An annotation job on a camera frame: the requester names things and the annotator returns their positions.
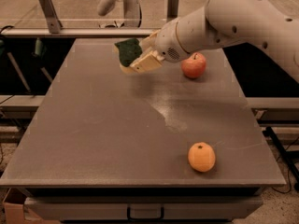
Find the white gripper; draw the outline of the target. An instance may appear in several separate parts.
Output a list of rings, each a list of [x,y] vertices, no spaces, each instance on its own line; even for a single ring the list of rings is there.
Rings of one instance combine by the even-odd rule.
[[[171,63],[186,59],[189,53],[179,44],[177,27],[178,19],[171,20],[160,30],[142,39],[139,46],[143,52],[155,48],[162,56],[156,50],[150,51],[141,58],[136,59],[130,65],[130,68],[137,73],[144,73],[160,68],[164,59]]]

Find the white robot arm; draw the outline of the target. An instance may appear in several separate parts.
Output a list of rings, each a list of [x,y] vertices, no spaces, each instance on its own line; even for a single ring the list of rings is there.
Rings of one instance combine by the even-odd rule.
[[[140,42],[142,55],[130,67],[140,73],[163,61],[176,63],[190,54],[249,43],[299,81],[299,20],[268,0],[206,0],[201,8],[168,22]]]

